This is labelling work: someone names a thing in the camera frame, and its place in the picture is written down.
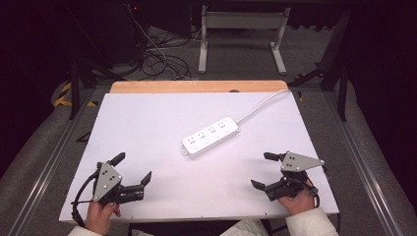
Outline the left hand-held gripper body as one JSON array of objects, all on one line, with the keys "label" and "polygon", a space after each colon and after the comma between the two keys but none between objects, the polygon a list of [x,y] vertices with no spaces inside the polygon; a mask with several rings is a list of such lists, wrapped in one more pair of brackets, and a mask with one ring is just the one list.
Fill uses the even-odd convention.
[{"label": "left hand-held gripper body", "polygon": [[145,182],[142,181],[140,185],[123,186],[121,184],[123,177],[115,169],[116,166],[116,161],[101,162],[93,186],[92,199],[104,206],[109,203],[121,205],[141,201],[145,195]]}]

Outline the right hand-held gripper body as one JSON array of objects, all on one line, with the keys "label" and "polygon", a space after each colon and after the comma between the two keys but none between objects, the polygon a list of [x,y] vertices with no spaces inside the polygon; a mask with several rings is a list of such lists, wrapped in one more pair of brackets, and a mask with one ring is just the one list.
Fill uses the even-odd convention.
[{"label": "right hand-held gripper body", "polygon": [[294,198],[299,192],[307,190],[314,197],[318,195],[318,189],[308,184],[307,170],[322,166],[323,160],[287,151],[281,162],[280,171],[282,177],[278,182],[265,187],[265,193],[271,201],[283,197]]}]

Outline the wooden table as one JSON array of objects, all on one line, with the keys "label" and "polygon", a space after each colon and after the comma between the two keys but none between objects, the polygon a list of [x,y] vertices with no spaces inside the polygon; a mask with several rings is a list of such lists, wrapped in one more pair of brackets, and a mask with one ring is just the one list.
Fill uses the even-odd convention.
[{"label": "wooden table", "polygon": [[133,81],[116,82],[111,93],[275,92],[288,89],[284,81]]}]

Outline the yellow black hazard tape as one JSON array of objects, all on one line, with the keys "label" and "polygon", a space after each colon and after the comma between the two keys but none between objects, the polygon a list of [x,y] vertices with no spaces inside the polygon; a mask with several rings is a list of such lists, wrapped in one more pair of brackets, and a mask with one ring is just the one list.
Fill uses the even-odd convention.
[{"label": "yellow black hazard tape", "polygon": [[71,100],[67,100],[66,96],[67,93],[70,91],[71,89],[71,82],[67,82],[62,88],[60,93],[58,94],[58,97],[56,98],[56,100],[53,102],[54,106],[71,106],[72,105],[72,101]]}]

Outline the white power strip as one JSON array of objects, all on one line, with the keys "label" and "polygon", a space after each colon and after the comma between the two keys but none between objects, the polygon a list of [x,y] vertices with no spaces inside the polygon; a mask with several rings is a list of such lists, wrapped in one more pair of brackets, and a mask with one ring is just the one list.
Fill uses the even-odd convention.
[{"label": "white power strip", "polygon": [[182,140],[182,153],[197,157],[211,148],[218,146],[240,132],[237,123],[225,117],[195,132]]}]

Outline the person's left hand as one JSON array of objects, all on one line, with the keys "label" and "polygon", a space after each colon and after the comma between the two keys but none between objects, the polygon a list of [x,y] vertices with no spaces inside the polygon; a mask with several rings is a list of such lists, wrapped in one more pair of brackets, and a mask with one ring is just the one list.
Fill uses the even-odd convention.
[{"label": "person's left hand", "polygon": [[120,206],[115,203],[109,203],[103,206],[101,203],[91,202],[89,204],[85,229],[96,234],[105,236],[111,226],[110,217],[115,214],[121,216]]}]

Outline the aluminium floor rail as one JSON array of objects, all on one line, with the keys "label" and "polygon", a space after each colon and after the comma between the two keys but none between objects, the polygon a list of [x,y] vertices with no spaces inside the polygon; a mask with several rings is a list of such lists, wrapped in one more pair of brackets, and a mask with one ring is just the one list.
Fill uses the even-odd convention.
[{"label": "aluminium floor rail", "polygon": [[94,90],[87,88],[80,100],[80,108],[72,119],[69,119],[66,123],[65,129],[58,139],[53,152],[48,157],[48,160],[42,169],[40,175],[35,180],[33,187],[31,188],[30,194],[27,197],[25,204],[19,212],[13,226],[11,227],[7,236],[23,236],[26,231],[28,224],[34,215],[34,212],[39,205],[53,175],[61,161],[63,154],[67,148],[69,139],[80,120],[85,108],[87,107],[89,100],[91,99]]},{"label": "aluminium floor rail", "polygon": [[324,97],[335,117],[336,123],[342,132],[343,138],[347,143],[352,162],[355,165],[358,175],[360,176],[360,179],[384,229],[384,232],[387,236],[404,236],[399,224],[397,223],[391,209],[388,206],[387,200],[377,179],[375,178],[375,175],[372,173],[370,167],[363,159],[362,153],[359,150],[347,123],[343,121],[339,115],[335,98],[330,92],[326,91],[324,92]]}]

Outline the person's right hand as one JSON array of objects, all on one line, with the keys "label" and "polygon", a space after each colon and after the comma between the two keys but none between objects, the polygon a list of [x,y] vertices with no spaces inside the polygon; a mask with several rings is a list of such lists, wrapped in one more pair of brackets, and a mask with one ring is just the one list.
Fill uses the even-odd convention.
[{"label": "person's right hand", "polygon": [[278,202],[287,210],[290,215],[296,215],[315,207],[315,198],[308,191],[299,192],[294,198],[283,197]]}]

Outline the black metal stand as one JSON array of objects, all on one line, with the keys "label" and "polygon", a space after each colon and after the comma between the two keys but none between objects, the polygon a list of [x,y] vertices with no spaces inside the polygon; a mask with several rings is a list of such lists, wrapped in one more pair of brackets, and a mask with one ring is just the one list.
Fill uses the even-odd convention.
[{"label": "black metal stand", "polygon": [[73,120],[81,108],[80,100],[80,83],[83,83],[86,89],[94,89],[97,85],[97,75],[94,71],[99,72],[105,79],[109,79],[115,82],[123,81],[123,78],[105,69],[103,66],[98,65],[87,58],[81,58],[74,61],[70,70],[70,82],[71,82],[71,102],[72,110],[70,119]]},{"label": "black metal stand", "polygon": [[306,75],[301,75],[298,79],[295,79],[293,82],[288,84],[290,87],[295,88],[310,81],[314,77],[318,77],[319,75],[324,76],[320,84],[320,88],[323,91],[330,91],[336,84],[339,84],[337,112],[342,121],[346,120],[345,105],[348,77],[345,60],[342,57],[340,49],[348,27],[350,14],[350,10],[344,10],[342,12],[330,37],[324,55],[320,63],[317,65],[317,68]]}]

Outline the white board table cover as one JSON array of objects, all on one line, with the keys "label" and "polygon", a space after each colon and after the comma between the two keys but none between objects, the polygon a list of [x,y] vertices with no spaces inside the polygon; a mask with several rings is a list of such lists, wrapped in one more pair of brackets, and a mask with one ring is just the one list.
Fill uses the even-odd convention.
[{"label": "white board table cover", "polygon": [[[194,158],[182,153],[184,138],[224,117],[238,122],[236,136]],[[120,152],[126,153],[116,167],[123,185],[137,185],[151,171],[144,198],[121,206],[124,222],[281,217],[285,209],[251,181],[278,181],[280,164],[264,153],[286,151],[316,154],[288,91],[109,93],[59,218],[71,221],[75,198],[86,212],[87,178]]]}]

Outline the white metal desk frame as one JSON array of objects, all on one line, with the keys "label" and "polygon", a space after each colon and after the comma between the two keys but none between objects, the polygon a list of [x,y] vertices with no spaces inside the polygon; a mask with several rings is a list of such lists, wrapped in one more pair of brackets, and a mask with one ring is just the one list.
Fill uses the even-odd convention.
[{"label": "white metal desk frame", "polygon": [[208,5],[202,7],[201,12],[201,46],[198,71],[204,74],[207,71],[208,41],[207,29],[254,29],[254,30],[278,30],[275,41],[269,44],[278,73],[287,73],[282,56],[280,44],[290,16],[290,8],[284,8],[278,13],[249,13],[249,12],[213,12],[208,10]]}]

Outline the person's white jacket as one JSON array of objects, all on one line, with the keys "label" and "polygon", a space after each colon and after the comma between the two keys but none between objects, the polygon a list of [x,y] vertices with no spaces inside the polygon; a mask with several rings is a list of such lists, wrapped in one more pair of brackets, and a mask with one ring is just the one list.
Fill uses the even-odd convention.
[{"label": "person's white jacket", "polygon": [[243,219],[235,223],[219,236],[269,236],[267,230],[257,219]]}]

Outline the black computer tower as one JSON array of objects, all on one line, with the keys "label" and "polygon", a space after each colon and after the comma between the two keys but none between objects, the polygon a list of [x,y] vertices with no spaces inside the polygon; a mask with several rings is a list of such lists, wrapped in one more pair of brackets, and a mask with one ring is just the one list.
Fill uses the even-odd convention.
[{"label": "black computer tower", "polygon": [[126,5],[101,4],[97,13],[97,24],[107,57],[112,64],[143,62],[144,39]]}]

